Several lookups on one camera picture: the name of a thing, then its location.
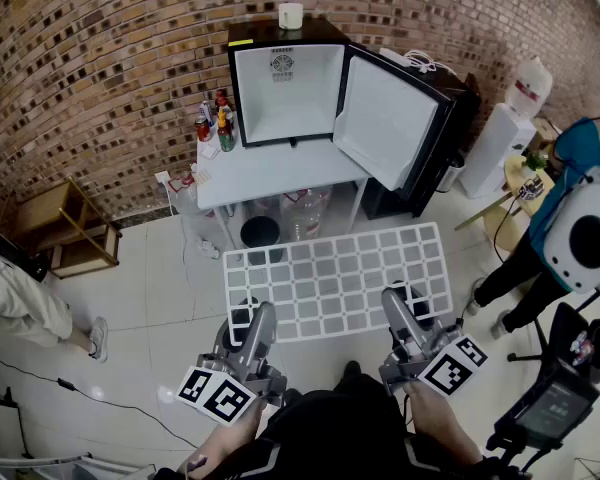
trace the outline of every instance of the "brick wall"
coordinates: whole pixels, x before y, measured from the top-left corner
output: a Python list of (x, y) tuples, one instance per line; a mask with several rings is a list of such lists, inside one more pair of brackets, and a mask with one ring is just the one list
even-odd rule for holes
[[(193, 119), (231, 94), (226, 28), (289, 0), (0, 0), (0, 198), (74, 176), (109, 215), (164, 204), (153, 173), (195, 158)], [(354, 40), (418, 48), (476, 75), (481, 119), (512, 66), (533, 54), (554, 75), (558, 125), (600, 114), (594, 0), (293, 0)]]

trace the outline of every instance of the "white grid mat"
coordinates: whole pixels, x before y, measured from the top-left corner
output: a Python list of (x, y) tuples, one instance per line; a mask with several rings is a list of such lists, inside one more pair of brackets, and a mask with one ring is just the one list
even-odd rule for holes
[[(223, 257), (233, 345), (253, 311), (275, 305), (276, 341), (303, 341), (388, 327), (382, 290), (406, 288), (407, 304), (428, 313), (452, 311), (451, 289), (435, 222), (356, 235), (227, 251)], [(412, 290), (422, 297), (414, 298)]]

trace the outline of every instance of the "power outlet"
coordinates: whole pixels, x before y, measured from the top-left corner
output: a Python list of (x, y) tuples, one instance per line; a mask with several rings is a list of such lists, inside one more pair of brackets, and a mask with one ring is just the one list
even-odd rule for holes
[(171, 179), (171, 176), (169, 176), (169, 171), (157, 172), (155, 176), (158, 180), (158, 183), (160, 183), (161, 185), (165, 185)]

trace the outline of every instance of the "black pants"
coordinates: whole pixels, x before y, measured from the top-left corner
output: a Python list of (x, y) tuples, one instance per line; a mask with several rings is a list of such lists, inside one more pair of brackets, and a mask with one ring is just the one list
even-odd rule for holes
[(482, 286), (476, 290), (475, 301), (484, 307), (538, 274), (540, 277), (534, 281), (529, 293), (503, 319), (502, 323), (507, 332), (530, 324), (554, 300), (569, 293), (556, 281), (551, 271), (533, 250), (529, 231), (527, 231), (507, 261), (487, 277)]

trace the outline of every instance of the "monitor screen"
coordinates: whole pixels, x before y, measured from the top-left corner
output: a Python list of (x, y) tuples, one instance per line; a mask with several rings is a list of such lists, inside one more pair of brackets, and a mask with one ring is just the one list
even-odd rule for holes
[(590, 400), (554, 382), (517, 419), (518, 425), (552, 439), (559, 439), (592, 404)]

